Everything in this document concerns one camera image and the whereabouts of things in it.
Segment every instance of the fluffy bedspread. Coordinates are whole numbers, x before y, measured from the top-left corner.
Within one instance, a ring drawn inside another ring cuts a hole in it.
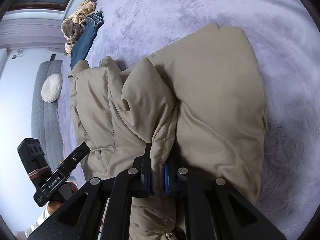
[[[125,69],[215,22],[244,29],[269,101],[256,206],[289,240],[297,239],[320,202],[320,33],[301,2],[98,0],[96,9],[105,24],[86,58],[91,67],[109,55]],[[65,129],[72,137],[70,122]]]

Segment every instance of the round white pillow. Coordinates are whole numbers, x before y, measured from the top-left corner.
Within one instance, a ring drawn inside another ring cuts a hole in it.
[[[44,102],[52,103],[60,96],[62,88],[62,76],[60,74],[52,74],[49,76],[41,89],[41,97]]]

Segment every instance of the gray quilted headboard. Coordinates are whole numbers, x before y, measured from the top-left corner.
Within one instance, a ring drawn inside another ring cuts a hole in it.
[[[40,65],[33,90],[31,134],[40,141],[45,158],[54,171],[58,160],[63,161],[63,142],[59,129],[57,101],[46,103],[41,98],[44,81],[52,74],[60,74],[62,60],[47,61]]]

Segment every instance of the quilted fabric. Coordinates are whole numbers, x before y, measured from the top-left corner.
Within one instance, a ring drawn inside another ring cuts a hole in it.
[[[52,74],[43,83],[41,89],[41,97],[44,102],[52,103],[57,100],[61,93],[62,76],[60,74]]]
[[[59,129],[58,103],[44,102],[41,89],[44,81],[52,74],[60,74],[62,60],[47,61],[40,65],[33,90],[31,112],[31,135],[40,141],[45,158],[52,171],[63,160],[63,142]]]

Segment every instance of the white sleeve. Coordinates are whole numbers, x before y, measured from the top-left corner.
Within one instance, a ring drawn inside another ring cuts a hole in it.
[[[33,231],[36,230],[36,228],[41,225],[48,217],[50,217],[50,214],[47,210],[47,207],[42,211],[40,217],[38,218],[37,222],[30,226],[30,228],[26,231],[26,236],[30,236]]]

